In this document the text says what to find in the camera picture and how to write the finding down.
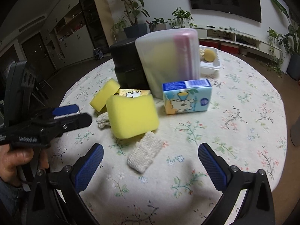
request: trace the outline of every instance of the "sleeve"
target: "sleeve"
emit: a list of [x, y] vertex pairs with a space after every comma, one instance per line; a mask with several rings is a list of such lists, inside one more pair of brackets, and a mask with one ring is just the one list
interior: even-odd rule
[[11, 216], [14, 216], [19, 208], [24, 193], [22, 187], [13, 187], [0, 178], [0, 199]]

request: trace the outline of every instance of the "floor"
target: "floor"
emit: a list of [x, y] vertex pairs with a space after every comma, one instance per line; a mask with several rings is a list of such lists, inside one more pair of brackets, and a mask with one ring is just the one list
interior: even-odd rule
[[[281, 225], [289, 216], [300, 198], [300, 147], [295, 147], [290, 139], [290, 128], [300, 115], [300, 86], [297, 81], [288, 75], [282, 74], [282, 78], [274, 72], [267, 71], [267, 67], [258, 63], [250, 57], [236, 55], [254, 67], [259, 73], [266, 77], [280, 93], [284, 103], [287, 124], [287, 154], [282, 177], [277, 188], [273, 191], [276, 224]], [[50, 90], [44, 87], [49, 96], [47, 105], [59, 106], [67, 90], [89, 71], [109, 60], [110, 57], [99, 61], [88, 61], [60, 70], [48, 80], [54, 88]]]

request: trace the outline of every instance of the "doorway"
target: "doorway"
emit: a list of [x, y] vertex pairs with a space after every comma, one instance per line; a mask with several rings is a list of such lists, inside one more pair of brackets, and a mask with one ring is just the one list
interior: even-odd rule
[[48, 52], [42, 40], [40, 33], [22, 43], [22, 47], [27, 58], [36, 69], [36, 73], [47, 80], [54, 72], [53, 66]]

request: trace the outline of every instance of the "potted plant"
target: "potted plant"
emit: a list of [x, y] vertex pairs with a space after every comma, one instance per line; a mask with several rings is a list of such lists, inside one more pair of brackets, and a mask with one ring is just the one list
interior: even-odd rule
[[125, 18], [125, 15], [121, 18], [118, 18], [119, 21], [115, 23], [111, 28], [112, 34], [114, 35], [116, 41], [124, 40], [127, 38], [124, 32], [124, 29], [127, 27], [127, 20]]
[[274, 70], [276, 73], [278, 73], [278, 76], [281, 76], [281, 70], [280, 66], [283, 63], [283, 53], [282, 50], [280, 50], [280, 58], [276, 58], [275, 56], [275, 46], [280, 48], [283, 41], [282, 34], [277, 33], [275, 30], [271, 29], [269, 27], [268, 32], [268, 43], [270, 45], [270, 55], [271, 55], [271, 62], [268, 63], [268, 71]]
[[[290, 19], [287, 10], [277, 0], [271, 0], [279, 10], [287, 17], [289, 21], [288, 30], [286, 35], [280, 35], [280, 45], [283, 45], [286, 53], [291, 54], [287, 73], [294, 80], [300, 80], [300, 27], [292, 19]], [[292, 38], [293, 44], [290, 46], [289, 38]]]
[[197, 27], [197, 25], [193, 24], [194, 19], [189, 11], [185, 11], [179, 7], [179, 9], [174, 10], [172, 14], [175, 18], [168, 19], [172, 28], [185, 28], [186, 24], [188, 24], [190, 28]]
[[166, 30], [167, 23], [168, 21], [164, 20], [163, 18], [160, 19], [154, 18], [152, 23], [149, 23], [150, 32]]
[[144, 9], [144, 1], [143, 0], [120, 0], [124, 3], [125, 6], [125, 16], [130, 22], [131, 26], [124, 28], [124, 31], [127, 35], [127, 38], [140, 37], [147, 34], [147, 25], [139, 24], [137, 21], [138, 15], [141, 13], [146, 17], [150, 17], [147, 10]]

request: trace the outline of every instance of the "human hand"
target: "human hand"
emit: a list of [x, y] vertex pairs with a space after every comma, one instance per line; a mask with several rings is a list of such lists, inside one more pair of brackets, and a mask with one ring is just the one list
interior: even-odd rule
[[[0, 146], [0, 177], [12, 186], [19, 187], [21, 182], [17, 176], [17, 166], [29, 163], [33, 158], [33, 149], [16, 149], [11, 151], [9, 145]], [[41, 150], [39, 169], [49, 167], [47, 153]]]

